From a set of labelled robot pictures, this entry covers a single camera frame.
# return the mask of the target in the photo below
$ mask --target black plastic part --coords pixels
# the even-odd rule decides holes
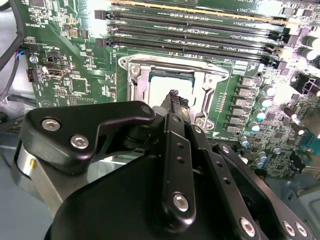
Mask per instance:
[[[167,231],[158,214],[163,169],[158,156],[141,157],[76,191],[58,210],[50,240],[225,239],[220,199],[197,173],[195,222],[182,233]]]
[[[161,158],[164,162],[160,213],[168,231],[184,232],[196,218],[195,188],[190,142],[185,139],[185,124],[174,113],[164,120]],[[175,194],[183,195],[188,209],[180,211],[173,202]]]
[[[122,127],[151,124],[155,117],[154,111],[140,101],[37,108],[26,114],[20,138],[30,154],[63,173],[79,174],[86,171],[98,153],[98,140],[107,138],[111,142]],[[57,120],[61,128],[57,131],[45,130],[42,127],[45,119]],[[86,137],[88,147],[73,147],[70,139],[74,135]]]
[[[292,239],[305,240],[312,239],[311,232],[307,226],[285,205],[274,192],[256,175],[249,170],[249,167],[231,151],[225,152],[224,144],[216,145],[213,148],[215,153],[221,155],[233,179],[241,192],[242,197],[246,196],[254,203],[254,211],[257,214],[257,220],[261,230],[268,239]],[[284,221],[290,224],[295,231],[295,236],[289,235],[284,227]],[[299,223],[307,232],[307,237],[302,236],[296,226]]]

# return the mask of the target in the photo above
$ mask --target chip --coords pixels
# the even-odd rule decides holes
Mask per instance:
[[[241,85],[251,87],[254,84],[254,80],[252,78],[243,77],[241,80]]]
[[[296,140],[294,138],[288,138],[288,140],[286,141],[287,144],[295,144]]]
[[[274,135],[274,137],[275,137],[276,139],[280,139],[280,138],[282,138],[283,135],[284,135],[283,133],[277,132],[277,133]]]
[[[313,11],[312,10],[304,10],[303,16],[304,17],[311,17]]]
[[[256,138],[255,138],[255,137],[249,137],[249,138],[248,138],[248,142],[249,142],[250,144],[254,144],[255,141],[256,141]]]
[[[71,28],[69,30],[69,34],[70,34],[70,37],[77,39],[79,37],[79,30],[77,28]]]
[[[295,12],[295,9],[292,8],[284,8],[282,11],[283,15],[292,15]]]
[[[34,7],[45,7],[44,0],[31,0],[31,5]]]
[[[229,123],[237,125],[240,123],[240,118],[238,118],[236,116],[231,116],[231,117],[229,117]]]
[[[236,126],[227,125],[225,129],[228,133],[235,134],[238,131]]]
[[[242,97],[248,97],[250,95],[250,89],[239,87],[238,88],[238,95]]]
[[[233,107],[231,110],[232,115],[241,116],[244,110],[240,107]]]
[[[294,93],[294,94],[292,94],[291,99],[292,99],[292,100],[298,100],[299,97],[300,97],[299,94],[295,94],[295,93]]]
[[[269,112],[266,115],[266,119],[268,119],[268,120],[273,120],[273,119],[275,119],[275,117],[276,117],[276,114],[275,113],[271,113],[271,112]]]
[[[247,100],[243,97],[234,97],[234,104],[236,106],[244,107],[247,104]]]

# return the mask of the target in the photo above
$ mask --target ram slot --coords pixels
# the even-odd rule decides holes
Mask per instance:
[[[142,32],[153,33],[153,34],[164,34],[169,36],[174,35],[185,35],[185,36],[193,36],[193,39],[201,39],[201,40],[215,40],[217,38],[231,39],[231,40],[243,40],[250,41],[256,43],[265,43],[265,44],[273,44],[277,45],[278,43],[273,39],[269,39],[269,34],[266,35],[258,35],[253,33],[246,32],[237,32],[230,30],[222,30],[222,29],[211,29],[204,27],[196,27],[196,26],[183,26],[176,24],[166,24],[166,23],[158,23],[158,22],[143,22],[139,20],[114,20],[111,21],[110,25],[113,29],[119,29],[124,31],[132,31],[132,32]]]
[[[258,56],[258,55],[249,55],[243,54],[239,52],[227,52],[215,49],[205,49],[200,47],[194,46],[181,46],[181,45],[173,45],[169,43],[158,43],[158,42],[150,42],[150,41],[141,41],[135,40],[130,38],[122,38],[122,37],[110,37],[108,42],[112,41],[113,46],[118,47],[132,47],[132,48],[139,48],[141,49],[152,49],[154,51],[166,51],[166,52],[177,52],[177,53],[184,53],[184,54],[194,54],[194,55],[201,55],[206,56],[212,59],[234,59],[234,60],[242,60],[248,61],[252,63],[263,63],[265,65],[268,64],[270,58],[265,56]]]
[[[207,50],[219,50],[219,51],[226,51],[226,52],[235,52],[235,53],[243,53],[248,55],[263,55],[263,56],[270,56],[270,53],[266,52],[262,47],[255,47],[255,46],[243,46],[238,44],[225,44],[219,42],[208,42],[208,41],[199,41],[199,40],[191,40],[185,38],[174,38],[163,35],[157,34],[137,34],[132,32],[126,31],[117,31],[112,36],[121,37],[121,38],[128,38],[134,39],[142,42],[154,42],[159,43],[160,45],[167,43],[172,45],[180,45],[180,46],[192,46],[197,48],[203,48]]]

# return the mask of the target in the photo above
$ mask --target hex bolt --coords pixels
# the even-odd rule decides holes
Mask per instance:
[[[137,77],[140,74],[140,68],[137,66],[132,66],[130,72],[133,76]]]
[[[173,203],[181,212],[186,212],[189,209],[188,200],[182,194],[173,195]]]
[[[51,131],[51,132],[55,132],[61,128],[60,123],[57,120],[52,118],[47,118],[43,120],[41,125],[45,130]]]
[[[226,146],[222,146],[222,150],[227,154],[229,153],[229,149]]]
[[[74,135],[71,137],[70,143],[76,149],[86,149],[89,146],[88,139],[82,135]]]
[[[254,226],[244,217],[240,218],[240,224],[242,229],[248,234],[250,237],[254,237],[256,234]]]

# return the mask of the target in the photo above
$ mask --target screw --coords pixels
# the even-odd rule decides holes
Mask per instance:
[[[284,225],[285,230],[288,232],[288,234],[294,237],[296,233],[295,233],[295,230],[292,228],[292,226],[290,226],[290,224],[287,223],[286,221],[283,221],[282,223]]]
[[[181,212],[186,212],[189,209],[187,199],[179,193],[173,195],[173,203]]]
[[[37,63],[39,62],[39,58],[38,58],[36,55],[31,55],[31,56],[29,57],[29,61],[30,61],[30,63],[32,63],[32,64],[37,64]]]
[[[281,148],[277,147],[277,148],[273,149],[273,153],[277,154],[277,155],[281,154]]]
[[[132,66],[130,71],[131,71],[131,74],[135,77],[139,76],[140,74],[140,68],[137,66]]]
[[[256,234],[254,226],[244,217],[240,218],[240,224],[242,229],[248,234],[250,237],[254,237]]]
[[[150,113],[151,113],[150,109],[149,109],[147,106],[142,106],[141,109],[142,109],[142,111],[144,111],[146,114],[150,114]]]
[[[229,153],[229,149],[226,146],[222,146],[222,150],[227,154]]]
[[[295,225],[298,228],[299,232],[302,234],[302,236],[308,236],[307,231],[304,229],[303,226],[301,226],[298,222],[296,222]]]
[[[86,149],[89,146],[88,139],[82,135],[74,135],[71,137],[70,143],[76,149]]]
[[[51,132],[55,132],[61,127],[60,123],[57,120],[51,118],[43,120],[41,125],[45,130]]]
[[[200,129],[199,127],[197,127],[197,126],[194,127],[194,130],[195,130],[198,134],[201,133],[201,129]]]

